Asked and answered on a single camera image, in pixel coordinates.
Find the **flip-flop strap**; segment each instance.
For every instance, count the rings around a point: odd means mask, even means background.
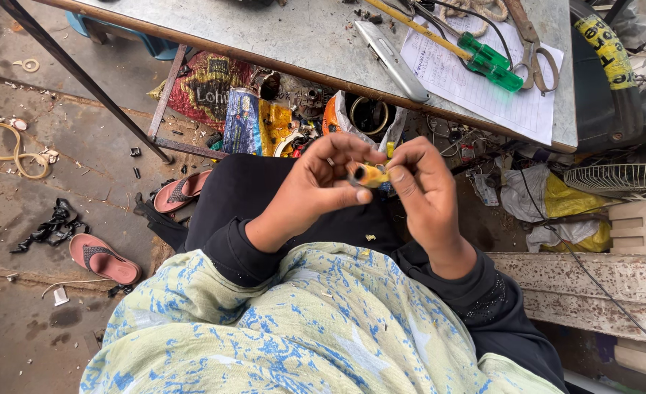
[[[184,186],[185,183],[189,180],[189,177],[182,179],[179,181],[177,186],[174,187],[174,190],[172,191],[172,194],[170,194],[170,197],[167,198],[168,202],[182,202],[182,201],[189,201],[193,197],[185,196],[184,193],[182,193],[182,186]]]
[[[116,254],[114,254],[114,252],[111,252],[111,250],[107,249],[106,247],[84,245],[82,246],[82,257],[85,259],[85,266],[91,272],[94,272],[94,270],[92,270],[92,267],[90,266],[90,259],[92,258],[92,256],[96,255],[97,253],[104,253],[110,256],[114,256],[121,262],[125,262],[124,259],[117,256]]]

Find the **rope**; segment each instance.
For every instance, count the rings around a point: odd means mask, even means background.
[[[50,169],[50,167],[48,166],[48,162],[43,157],[41,157],[39,154],[19,154],[19,149],[21,148],[21,135],[19,135],[19,132],[15,128],[13,128],[12,126],[4,124],[4,123],[0,123],[0,127],[12,130],[12,132],[14,133],[14,136],[16,136],[16,138],[17,138],[17,144],[16,144],[16,146],[14,146],[14,156],[4,156],[4,157],[0,156],[0,160],[5,160],[5,161],[6,160],[13,160],[14,163],[16,164],[17,168],[19,169],[19,172],[21,174],[23,174],[25,177],[29,178],[29,179],[40,179],[40,178],[43,178],[44,176],[48,175],[48,170]],[[38,161],[38,163],[43,166],[43,173],[40,174],[40,175],[29,175],[24,170],[24,168],[21,166],[20,159],[22,157],[36,158],[36,161]]]
[[[473,8],[478,14],[481,14],[486,18],[493,19],[496,22],[503,22],[505,19],[508,18],[508,8],[505,6],[505,3],[503,3],[503,0],[447,0],[446,3],[455,5],[461,8]],[[500,12],[501,12],[500,14],[496,14],[484,6],[484,5],[489,5],[491,3],[495,3],[498,6],[498,8],[500,8]],[[451,8],[447,8],[440,5],[440,20],[448,24],[447,22],[448,16],[456,16],[459,18],[463,18],[467,16],[467,13],[462,13],[461,11],[452,10]],[[484,21],[481,28],[478,31],[471,32],[471,34],[473,34],[474,37],[480,37],[486,32],[487,28],[488,28],[488,23]],[[463,34],[465,31],[458,30],[458,32],[459,34]]]

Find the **black pants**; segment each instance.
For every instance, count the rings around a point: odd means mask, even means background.
[[[206,179],[196,211],[189,223],[186,250],[203,247],[218,229],[233,217],[254,219],[274,198],[295,159],[256,157],[232,154]],[[297,211],[308,202],[301,196],[300,205],[280,215],[296,220]],[[376,237],[367,241],[365,235]],[[322,215],[311,228],[292,238],[285,247],[291,249],[309,242],[341,242],[368,247],[385,255],[403,245],[394,230],[384,203],[375,193],[370,204],[345,208]]]

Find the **light green fabric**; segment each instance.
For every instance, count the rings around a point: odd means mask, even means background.
[[[456,315],[388,256],[311,243],[257,289],[200,250],[121,301],[80,393],[556,393],[507,358],[476,360]]]

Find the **sandal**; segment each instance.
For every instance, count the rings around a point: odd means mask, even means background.
[[[80,266],[102,278],[131,285],[141,278],[141,267],[119,256],[111,246],[90,234],[77,234],[70,240],[70,256]]]
[[[188,204],[201,194],[201,188],[211,172],[212,170],[194,173],[163,187],[153,201],[155,210],[160,213],[169,213]]]

